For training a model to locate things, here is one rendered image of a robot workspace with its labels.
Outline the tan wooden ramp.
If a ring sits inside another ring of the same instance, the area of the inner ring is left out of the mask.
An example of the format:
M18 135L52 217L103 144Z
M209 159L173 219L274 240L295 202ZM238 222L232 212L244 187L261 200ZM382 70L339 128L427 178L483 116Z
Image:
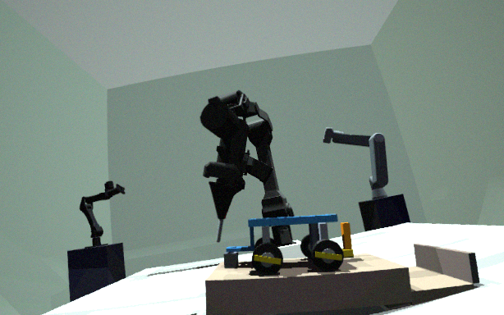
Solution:
M474 252L413 245L414 267L355 253L334 272L320 270L308 258L286 258L271 276L255 271L252 260L238 261L238 252L225 252L224 262L205 280L206 315L394 308L463 293L480 283Z

